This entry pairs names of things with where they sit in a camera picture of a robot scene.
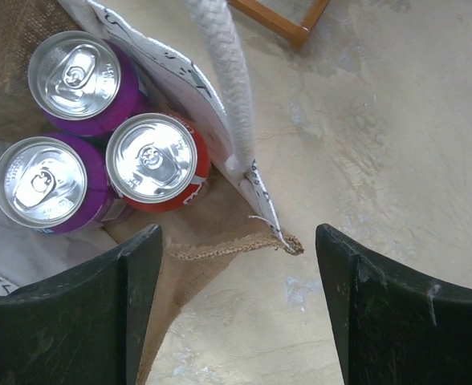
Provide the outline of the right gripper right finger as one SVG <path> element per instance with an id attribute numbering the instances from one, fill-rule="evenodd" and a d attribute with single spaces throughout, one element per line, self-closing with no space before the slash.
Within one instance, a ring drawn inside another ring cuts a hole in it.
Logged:
<path id="1" fill-rule="evenodd" d="M 315 249 L 344 383 L 472 384 L 472 289 L 328 224 Z"/>

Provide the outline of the canvas bag with rope handles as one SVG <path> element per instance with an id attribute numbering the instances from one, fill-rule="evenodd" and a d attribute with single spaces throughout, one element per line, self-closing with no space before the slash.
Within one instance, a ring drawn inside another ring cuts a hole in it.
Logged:
<path id="1" fill-rule="evenodd" d="M 254 155 L 250 82 L 224 1 L 189 1 L 218 77 L 214 87 L 181 52 L 130 26 L 99 1 L 0 1 L 0 157 L 12 144 L 59 130 L 35 102 L 27 79 L 31 56 L 45 39 L 80 30 L 123 48 L 140 68 L 155 109 L 189 121 L 211 159 L 205 189 L 192 203 L 163 213 L 128 205 L 115 224 L 46 234 L 0 209 L 0 296 L 60 274 L 117 247 L 150 225 L 162 230 L 163 255 L 134 384 L 146 382 L 165 335 L 182 308 L 240 254 L 266 247 L 302 252 L 285 234 Z M 105 159 L 112 136 L 76 136 Z"/>

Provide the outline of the purple soda can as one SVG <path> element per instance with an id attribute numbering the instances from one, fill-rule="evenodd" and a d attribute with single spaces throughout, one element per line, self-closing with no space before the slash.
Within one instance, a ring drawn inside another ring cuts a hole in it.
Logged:
<path id="1" fill-rule="evenodd" d="M 1 155 L 0 209 L 46 234 L 115 224 L 133 212 L 112 187 L 104 154 L 60 132 L 20 140 Z"/>
<path id="2" fill-rule="evenodd" d="M 31 56 L 28 85 L 59 130 L 109 136 L 125 120 L 155 109 L 141 71 L 126 51 L 80 30 L 45 39 Z"/>

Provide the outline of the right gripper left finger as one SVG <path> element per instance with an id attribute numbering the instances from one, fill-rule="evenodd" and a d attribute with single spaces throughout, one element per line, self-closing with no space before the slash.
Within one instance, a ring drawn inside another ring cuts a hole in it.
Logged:
<path id="1" fill-rule="evenodd" d="M 0 296 L 0 384 L 134 384 L 162 230 Z"/>

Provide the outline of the red soda can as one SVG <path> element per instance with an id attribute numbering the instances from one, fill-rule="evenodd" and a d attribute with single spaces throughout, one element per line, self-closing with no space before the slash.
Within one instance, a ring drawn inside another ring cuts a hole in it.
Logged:
<path id="1" fill-rule="evenodd" d="M 144 113 L 125 120 L 108 141 L 112 187 L 135 209 L 163 213 L 193 202 L 205 189 L 211 159 L 200 132 L 179 115 Z"/>

